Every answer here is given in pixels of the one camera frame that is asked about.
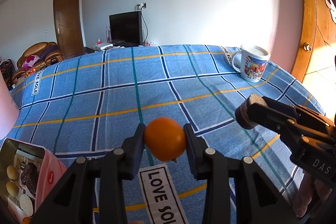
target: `wall outlet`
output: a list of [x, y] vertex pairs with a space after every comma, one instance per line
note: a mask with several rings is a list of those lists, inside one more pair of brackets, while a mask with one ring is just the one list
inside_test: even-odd
[[142, 7], [143, 9], [146, 9], [146, 3], [140, 3], [136, 5], [136, 8], [138, 11], [140, 11]]

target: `mug handle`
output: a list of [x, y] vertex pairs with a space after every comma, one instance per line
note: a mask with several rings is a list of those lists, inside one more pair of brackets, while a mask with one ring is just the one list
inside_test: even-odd
[[234, 70], [236, 71], [236, 72], [239, 72], [239, 73], [241, 73], [241, 70], [240, 70], [240, 68], [237, 68], [236, 66], [235, 66], [235, 62], [234, 62], [234, 60], [235, 60], [235, 57], [238, 55], [238, 54], [242, 54], [243, 53], [243, 51], [238, 51], [238, 52], [234, 52], [234, 54], [232, 54], [232, 68], [234, 68]]

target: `black monitor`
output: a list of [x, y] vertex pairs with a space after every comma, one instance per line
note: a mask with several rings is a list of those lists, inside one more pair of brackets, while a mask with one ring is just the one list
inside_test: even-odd
[[112, 41], [125, 41], [142, 44], [141, 12], [128, 12], [110, 15]]

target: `hand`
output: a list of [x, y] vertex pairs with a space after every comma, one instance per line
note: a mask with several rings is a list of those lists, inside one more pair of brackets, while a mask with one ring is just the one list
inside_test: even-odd
[[297, 217], [304, 216], [315, 190], [322, 203], [324, 203], [328, 199], [332, 189], [306, 172], [293, 202], [293, 210]]

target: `bed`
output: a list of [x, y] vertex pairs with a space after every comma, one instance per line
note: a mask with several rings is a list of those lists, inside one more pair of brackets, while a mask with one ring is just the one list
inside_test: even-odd
[[[190, 123], [199, 138], [225, 156], [253, 157], [289, 203], [303, 177], [302, 170], [290, 162], [290, 151], [276, 133], [261, 126], [243, 130], [235, 121], [234, 111], [251, 93], [257, 93], [323, 114], [301, 83], [274, 63], [267, 64], [260, 82], [249, 83], [236, 74], [218, 46], [95, 52], [49, 66], [40, 76], [37, 93], [36, 74], [11, 92], [20, 115], [9, 137], [43, 145], [70, 166], [79, 156], [101, 157], [120, 147], [139, 123], [167, 116], [181, 126]], [[159, 164], [143, 154], [142, 168]], [[205, 181], [194, 180], [185, 153], [177, 163], [168, 162], [167, 168], [186, 223], [201, 223]], [[97, 224], [98, 193], [99, 180], [93, 210]], [[146, 211], [139, 177], [124, 183], [124, 196], [129, 221], [153, 223]], [[233, 185], [230, 201], [234, 223]]]

